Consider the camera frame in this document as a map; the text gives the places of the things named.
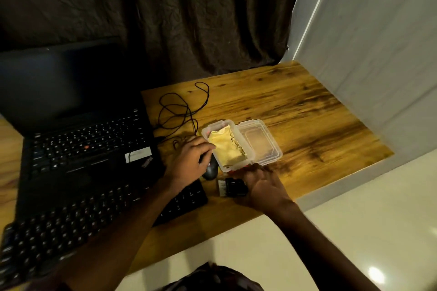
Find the laptop screen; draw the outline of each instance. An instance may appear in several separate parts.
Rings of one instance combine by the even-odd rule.
[[[126,67],[115,40],[3,53],[0,113],[29,136],[119,110],[135,91]]]

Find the mouse cord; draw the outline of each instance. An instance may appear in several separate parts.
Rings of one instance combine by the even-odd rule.
[[[199,85],[200,84],[204,84],[206,86],[207,89],[201,88]],[[172,130],[172,132],[170,134],[168,134],[167,136],[161,138],[161,140],[159,141],[160,143],[165,142],[167,140],[173,139],[173,148],[176,149],[176,146],[178,144],[178,140],[177,139],[181,139],[180,136],[173,136],[171,137],[173,134],[175,134],[180,128],[182,128],[183,125],[187,124],[187,123],[192,123],[193,124],[193,130],[194,130],[194,135],[196,135],[198,129],[199,129],[199,122],[193,117],[197,112],[199,112],[202,108],[204,108],[207,104],[208,104],[208,100],[209,100],[209,85],[206,84],[205,82],[196,82],[194,84],[198,89],[204,91],[206,93],[206,99],[205,102],[202,104],[202,106],[200,106],[198,109],[195,109],[194,111],[191,110],[190,106],[188,105],[188,103],[185,101],[185,99],[183,99],[183,97],[181,95],[179,95],[176,92],[169,92],[166,93],[164,95],[162,95],[159,99],[159,103],[162,106],[159,114],[158,114],[158,123],[155,127],[155,129],[158,128],[162,128],[162,129],[166,129],[166,130]],[[164,104],[163,103],[163,99],[166,96],[170,96],[170,95],[175,95],[177,96],[182,103],[180,104]],[[171,109],[172,106],[178,106],[178,107],[184,107],[185,108],[185,112],[183,113],[177,113],[175,111],[173,111]],[[163,118],[163,112],[164,111],[168,111],[172,114],[172,116],[168,117],[166,120],[162,121]],[[182,122],[174,127],[171,126],[167,126],[166,124],[175,118],[182,118]]]

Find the hand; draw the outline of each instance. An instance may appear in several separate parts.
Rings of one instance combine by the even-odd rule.
[[[267,166],[253,164],[232,175],[241,178],[249,189],[247,196],[237,198],[237,203],[256,209],[266,215],[273,214],[283,204],[293,203],[281,180]]]
[[[164,174],[164,177],[170,181],[172,190],[176,191],[176,195],[206,172],[212,150],[215,148],[216,145],[208,143],[203,137],[193,136],[183,142],[173,155]],[[202,161],[199,162],[200,156],[204,153]]]

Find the forearm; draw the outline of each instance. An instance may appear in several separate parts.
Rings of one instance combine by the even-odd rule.
[[[80,248],[57,272],[73,291],[114,290],[127,273],[158,215],[174,194],[158,181],[128,212]]]
[[[320,290],[379,290],[291,200],[267,215],[290,241]]]

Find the external keyboard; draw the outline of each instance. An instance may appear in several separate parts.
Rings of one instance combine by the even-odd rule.
[[[30,176],[114,150],[135,150],[146,144],[143,120],[134,109],[125,117],[80,128],[56,136],[36,137],[32,142]]]
[[[77,247],[128,210],[147,189],[127,184],[7,225],[0,250],[0,290],[47,275],[60,260],[73,255]],[[154,225],[207,202],[202,184],[197,180],[170,201]]]

